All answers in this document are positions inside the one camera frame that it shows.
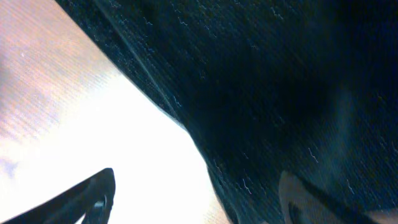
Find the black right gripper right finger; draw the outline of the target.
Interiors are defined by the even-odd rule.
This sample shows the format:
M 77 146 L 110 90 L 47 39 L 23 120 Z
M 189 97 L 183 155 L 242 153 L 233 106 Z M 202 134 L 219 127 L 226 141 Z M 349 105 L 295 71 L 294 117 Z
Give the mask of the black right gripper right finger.
M 368 216 L 353 211 L 306 180 L 283 171 L 279 201 L 286 223 L 372 224 Z

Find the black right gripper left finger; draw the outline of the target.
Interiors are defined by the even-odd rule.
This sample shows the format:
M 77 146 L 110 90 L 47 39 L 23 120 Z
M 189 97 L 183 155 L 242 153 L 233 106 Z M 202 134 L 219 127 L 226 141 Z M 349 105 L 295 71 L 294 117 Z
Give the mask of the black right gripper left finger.
M 116 182 L 112 168 L 105 168 L 51 200 L 15 216 L 4 224 L 107 224 Z

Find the black velvet skirt with buttons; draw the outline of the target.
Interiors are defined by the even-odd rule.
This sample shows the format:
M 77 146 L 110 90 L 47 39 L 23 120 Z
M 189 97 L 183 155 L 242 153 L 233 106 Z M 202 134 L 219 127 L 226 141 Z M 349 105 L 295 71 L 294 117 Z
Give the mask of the black velvet skirt with buttons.
M 397 2 L 59 0 L 204 158 L 233 223 L 282 223 L 291 172 L 397 207 Z

